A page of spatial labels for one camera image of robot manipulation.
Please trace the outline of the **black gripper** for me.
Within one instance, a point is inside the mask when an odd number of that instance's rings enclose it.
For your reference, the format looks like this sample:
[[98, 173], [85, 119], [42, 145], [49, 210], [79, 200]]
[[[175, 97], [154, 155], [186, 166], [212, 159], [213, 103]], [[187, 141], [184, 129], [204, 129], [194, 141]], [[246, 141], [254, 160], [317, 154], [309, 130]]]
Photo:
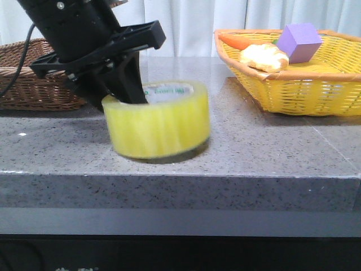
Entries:
[[19, 1], [19, 5], [54, 50], [31, 64], [39, 78], [65, 71], [71, 77], [65, 86], [100, 112], [109, 91], [93, 73], [118, 79], [119, 101], [148, 103], [138, 51], [163, 45], [166, 35], [159, 21], [122, 27], [108, 1]]

